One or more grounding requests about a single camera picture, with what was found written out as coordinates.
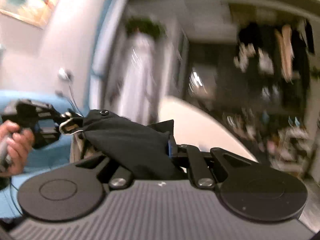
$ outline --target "black round pad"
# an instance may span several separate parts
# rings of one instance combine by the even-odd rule
[[[27,180],[18,191],[24,213],[45,221],[69,221],[91,213],[104,190],[93,170],[67,166]]]
[[[220,188],[220,197],[232,212],[259,222],[298,217],[307,196],[297,178],[260,165],[234,169]]]

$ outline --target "blue couch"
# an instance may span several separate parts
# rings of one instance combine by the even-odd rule
[[[0,90],[0,112],[3,111],[11,100],[18,98],[29,98],[50,103],[60,113],[64,113],[68,108],[72,108],[71,104],[66,99],[59,98],[55,95]],[[69,163],[70,146],[71,136],[62,135],[59,141],[48,145],[41,150],[33,150],[28,155],[28,162],[25,166],[24,173],[14,176],[12,178],[12,184],[19,188],[27,179]],[[16,206],[19,206],[17,203],[17,192],[14,188],[12,188],[12,197]],[[9,188],[7,187],[0,191],[0,218],[13,218],[19,215],[19,212],[12,203]]]

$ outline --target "hanging clothes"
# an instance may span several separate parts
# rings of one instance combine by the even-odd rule
[[[281,55],[281,73],[286,82],[292,79],[292,59],[294,57],[291,45],[292,30],[290,25],[282,27],[282,33],[275,30],[275,35],[280,49]]]
[[[259,55],[255,55],[254,57],[249,59],[249,66],[245,73],[248,86],[252,92],[260,91],[263,87],[262,76],[259,74],[259,70],[257,68],[259,64]]]
[[[308,43],[308,50],[311,54],[315,54],[315,46],[313,42],[313,32],[312,32],[312,26],[310,22],[306,19],[305,22],[305,31],[306,31],[306,37],[307,37],[307,43]]]
[[[274,27],[250,23],[238,35],[238,56],[234,58],[235,66],[244,73],[249,65],[249,58],[259,56],[257,68],[259,74],[271,75],[275,83],[281,80],[281,57],[276,41]]]
[[[303,91],[306,95],[310,86],[310,65],[306,51],[307,45],[296,30],[292,31],[291,43],[294,53],[292,69],[299,72]]]

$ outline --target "black fabric bag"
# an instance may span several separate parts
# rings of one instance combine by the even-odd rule
[[[152,127],[110,111],[91,110],[83,119],[82,130],[84,139],[131,171],[136,179],[184,179],[183,171],[167,155],[170,132],[156,131],[166,130],[161,123]]]

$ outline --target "hanging plant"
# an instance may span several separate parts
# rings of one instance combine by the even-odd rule
[[[165,35],[164,27],[160,23],[153,23],[149,18],[131,18],[126,22],[125,28],[128,36],[140,32],[148,34],[154,40],[157,40]]]

